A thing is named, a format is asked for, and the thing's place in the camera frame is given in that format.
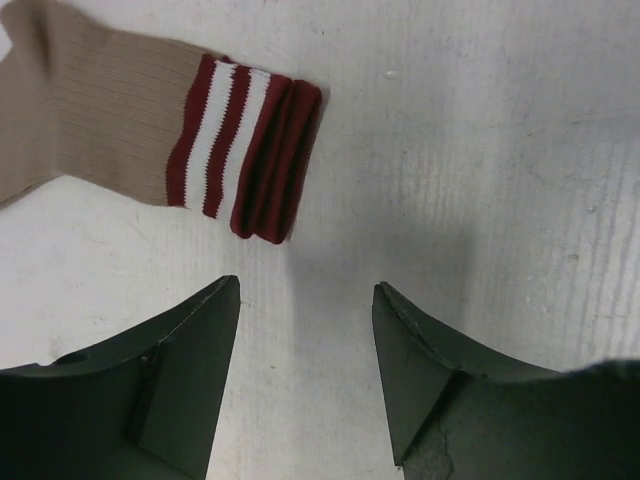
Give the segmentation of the tan sock with striped cuff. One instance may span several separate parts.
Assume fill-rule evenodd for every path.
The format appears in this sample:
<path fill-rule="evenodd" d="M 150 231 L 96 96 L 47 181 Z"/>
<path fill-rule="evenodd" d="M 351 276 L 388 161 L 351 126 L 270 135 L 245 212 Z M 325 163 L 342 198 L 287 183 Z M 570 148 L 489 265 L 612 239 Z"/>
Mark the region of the tan sock with striped cuff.
<path fill-rule="evenodd" d="M 60 175 L 187 208 L 240 238 L 294 223 L 321 90 L 58 1 L 1 10 L 1 197 Z"/>

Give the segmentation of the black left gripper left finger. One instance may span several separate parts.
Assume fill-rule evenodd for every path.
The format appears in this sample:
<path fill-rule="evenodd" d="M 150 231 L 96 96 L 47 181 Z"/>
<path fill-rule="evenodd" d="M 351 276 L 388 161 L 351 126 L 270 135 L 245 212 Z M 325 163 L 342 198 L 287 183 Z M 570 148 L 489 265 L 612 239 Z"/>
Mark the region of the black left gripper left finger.
<path fill-rule="evenodd" d="M 240 283 L 51 364 L 1 373 L 5 479 L 202 479 L 236 337 Z"/>

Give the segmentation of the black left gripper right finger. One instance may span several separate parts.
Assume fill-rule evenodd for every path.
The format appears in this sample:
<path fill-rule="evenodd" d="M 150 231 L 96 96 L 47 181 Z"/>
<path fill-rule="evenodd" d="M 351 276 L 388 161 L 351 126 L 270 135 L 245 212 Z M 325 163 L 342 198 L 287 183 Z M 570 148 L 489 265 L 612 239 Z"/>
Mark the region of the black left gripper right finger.
<path fill-rule="evenodd" d="M 635 479 L 639 364 L 557 372 L 493 350 L 376 285 L 394 463 L 408 479 Z"/>

